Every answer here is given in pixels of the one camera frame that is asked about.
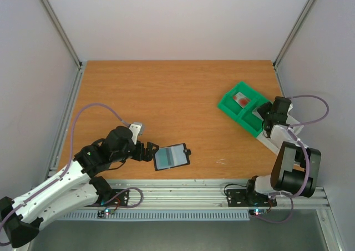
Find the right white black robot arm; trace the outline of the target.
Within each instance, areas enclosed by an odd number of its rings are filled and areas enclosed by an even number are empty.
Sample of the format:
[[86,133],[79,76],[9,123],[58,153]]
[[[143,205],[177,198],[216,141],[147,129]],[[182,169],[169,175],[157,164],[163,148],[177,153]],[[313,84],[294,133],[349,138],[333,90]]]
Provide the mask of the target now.
[[[321,101],[325,114],[312,121],[297,122],[289,116],[292,99],[314,98]],[[321,152],[304,144],[295,132],[302,127],[319,122],[329,114],[329,105],[321,97],[299,95],[293,97],[276,97],[257,108],[262,118],[262,132],[265,138],[277,148],[277,158],[271,174],[254,176],[248,180],[245,200],[250,206],[263,203],[276,195],[310,198],[313,196],[321,162]]]

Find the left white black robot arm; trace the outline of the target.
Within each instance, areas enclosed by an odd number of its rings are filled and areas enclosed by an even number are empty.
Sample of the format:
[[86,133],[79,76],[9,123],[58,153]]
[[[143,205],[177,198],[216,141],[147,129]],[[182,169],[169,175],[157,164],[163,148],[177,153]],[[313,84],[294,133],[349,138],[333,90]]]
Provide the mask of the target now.
[[12,248],[26,245],[49,223],[78,208],[120,204],[120,194],[99,173],[107,171],[112,163],[125,163],[127,159],[151,161],[159,146],[138,141],[139,134],[138,124],[118,126],[106,138],[71,155],[63,169],[39,186],[14,199],[3,197],[1,229],[8,244]]

